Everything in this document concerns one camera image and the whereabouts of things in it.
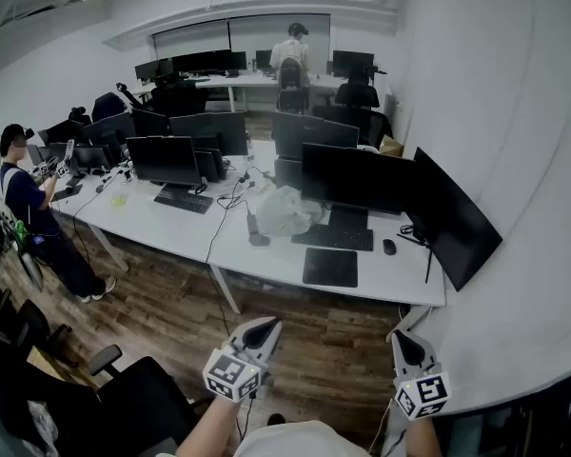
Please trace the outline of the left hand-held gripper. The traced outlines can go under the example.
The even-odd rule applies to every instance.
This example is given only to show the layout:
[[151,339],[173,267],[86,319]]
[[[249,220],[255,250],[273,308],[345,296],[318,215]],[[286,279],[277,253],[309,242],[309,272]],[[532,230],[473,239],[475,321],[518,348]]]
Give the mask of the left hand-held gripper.
[[268,360],[283,329],[277,317],[260,317],[233,330],[220,349],[214,349],[203,370],[206,387],[215,395],[241,403],[265,381]]

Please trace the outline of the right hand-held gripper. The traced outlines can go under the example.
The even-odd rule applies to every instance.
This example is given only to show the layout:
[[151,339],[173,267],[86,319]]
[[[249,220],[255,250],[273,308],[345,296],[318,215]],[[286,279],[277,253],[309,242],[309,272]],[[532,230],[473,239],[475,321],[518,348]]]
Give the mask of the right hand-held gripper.
[[391,334],[391,346],[395,405],[409,421],[439,413],[451,398],[451,386],[435,349],[415,333],[398,329]]

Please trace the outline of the black mouse pad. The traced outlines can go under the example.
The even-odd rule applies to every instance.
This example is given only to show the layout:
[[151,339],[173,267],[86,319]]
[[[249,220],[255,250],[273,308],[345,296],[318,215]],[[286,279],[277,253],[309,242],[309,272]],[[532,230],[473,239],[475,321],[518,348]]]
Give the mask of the black mouse pad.
[[303,282],[315,286],[356,288],[358,286],[357,252],[307,248]]

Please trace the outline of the person's left forearm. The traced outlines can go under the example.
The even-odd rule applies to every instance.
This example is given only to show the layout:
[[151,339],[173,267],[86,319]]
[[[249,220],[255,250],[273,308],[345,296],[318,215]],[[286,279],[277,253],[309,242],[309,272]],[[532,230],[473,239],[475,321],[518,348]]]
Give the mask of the person's left forearm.
[[179,445],[176,457],[222,457],[241,404],[222,396],[209,405],[199,423]]

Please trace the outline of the person's right forearm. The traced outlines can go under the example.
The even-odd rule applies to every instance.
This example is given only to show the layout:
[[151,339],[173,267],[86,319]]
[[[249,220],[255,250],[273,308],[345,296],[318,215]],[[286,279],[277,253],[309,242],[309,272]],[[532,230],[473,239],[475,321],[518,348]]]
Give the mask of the person's right forearm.
[[410,421],[405,434],[406,457],[443,457],[430,417]]

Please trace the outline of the person's white shirt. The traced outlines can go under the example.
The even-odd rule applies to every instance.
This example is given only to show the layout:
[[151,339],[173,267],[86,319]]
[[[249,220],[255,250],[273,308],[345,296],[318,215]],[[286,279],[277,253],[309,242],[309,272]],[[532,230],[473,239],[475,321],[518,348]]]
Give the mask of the person's white shirt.
[[266,426],[252,431],[233,457],[371,457],[320,421]]

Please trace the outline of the black keyboard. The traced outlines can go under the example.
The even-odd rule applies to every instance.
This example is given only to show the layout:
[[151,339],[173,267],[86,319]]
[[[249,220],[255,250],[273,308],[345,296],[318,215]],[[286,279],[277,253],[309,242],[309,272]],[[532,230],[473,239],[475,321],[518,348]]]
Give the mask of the black keyboard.
[[291,242],[319,248],[336,248],[359,251],[374,249],[373,230],[368,228],[342,228],[316,224],[308,231],[294,234]]
[[188,188],[178,188],[176,186],[163,187],[153,201],[164,206],[199,214],[205,214],[213,203],[213,199],[210,197],[189,193]]

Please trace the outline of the white plastic bag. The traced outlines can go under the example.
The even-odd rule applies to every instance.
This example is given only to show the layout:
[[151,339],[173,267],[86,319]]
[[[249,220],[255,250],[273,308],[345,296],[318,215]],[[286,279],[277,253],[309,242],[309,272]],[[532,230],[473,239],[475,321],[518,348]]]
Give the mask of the white plastic bag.
[[272,191],[256,209],[259,231],[275,237],[305,233],[323,216],[320,203],[303,199],[301,192],[290,186]]

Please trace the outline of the black office chair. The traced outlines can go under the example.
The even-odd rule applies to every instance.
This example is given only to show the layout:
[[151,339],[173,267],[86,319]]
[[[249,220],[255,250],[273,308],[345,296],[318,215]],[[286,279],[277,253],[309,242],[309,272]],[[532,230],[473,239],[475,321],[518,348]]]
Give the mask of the black office chair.
[[339,86],[335,103],[345,107],[377,108],[380,105],[378,93],[369,85],[364,71],[353,70],[346,83]]
[[175,380],[150,356],[119,370],[122,350],[110,345],[88,362],[89,374],[111,379],[97,390],[113,433],[124,439],[131,457],[152,457],[177,450],[198,424],[201,408],[211,400],[189,400]]
[[198,88],[195,80],[177,73],[160,76],[151,91],[151,107],[167,117],[187,116],[206,111],[208,90]]
[[358,142],[376,149],[381,146],[385,137],[393,137],[388,118],[372,109],[316,105],[312,108],[312,115],[330,122],[358,128]]

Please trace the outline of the large curved black monitor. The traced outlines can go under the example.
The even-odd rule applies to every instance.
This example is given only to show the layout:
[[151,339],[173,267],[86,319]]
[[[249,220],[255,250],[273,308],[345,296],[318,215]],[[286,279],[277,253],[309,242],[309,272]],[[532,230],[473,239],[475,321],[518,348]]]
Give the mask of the large curved black monitor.
[[422,149],[404,203],[411,224],[398,235],[428,248],[456,291],[482,268],[502,237],[461,187]]

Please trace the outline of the small black monitor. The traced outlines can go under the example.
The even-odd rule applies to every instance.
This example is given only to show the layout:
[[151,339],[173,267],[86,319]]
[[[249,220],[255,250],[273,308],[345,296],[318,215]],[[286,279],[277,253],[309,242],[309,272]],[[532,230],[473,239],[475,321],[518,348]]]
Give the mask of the small black monitor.
[[303,164],[299,160],[277,158],[274,162],[275,183],[277,188],[302,188]]

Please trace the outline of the black flat computer monitor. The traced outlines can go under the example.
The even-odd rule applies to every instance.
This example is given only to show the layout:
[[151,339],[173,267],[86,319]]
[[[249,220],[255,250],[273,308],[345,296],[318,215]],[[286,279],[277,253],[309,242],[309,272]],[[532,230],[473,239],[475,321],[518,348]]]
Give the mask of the black flat computer monitor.
[[303,144],[302,197],[399,216],[416,163],[367,150]]

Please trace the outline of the brown cardboard box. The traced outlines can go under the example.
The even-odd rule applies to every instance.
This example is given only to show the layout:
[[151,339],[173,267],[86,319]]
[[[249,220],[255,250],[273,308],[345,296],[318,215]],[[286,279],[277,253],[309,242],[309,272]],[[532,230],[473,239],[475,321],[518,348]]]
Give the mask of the brown cardboard box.
[[385,135],[380,144],[379,153],[385,156],[401,158],[404,153],[404,146],[395,139]]

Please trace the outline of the dark covered office chair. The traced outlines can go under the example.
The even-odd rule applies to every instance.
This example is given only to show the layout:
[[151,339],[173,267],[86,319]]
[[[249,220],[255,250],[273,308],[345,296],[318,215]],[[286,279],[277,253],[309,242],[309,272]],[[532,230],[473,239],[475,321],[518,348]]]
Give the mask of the dark covered office chair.
[[119,96],[113,92],[108,92],[95,99],[91,112],[91,120],[93,123],[99,122],[127,110],[127,105]]

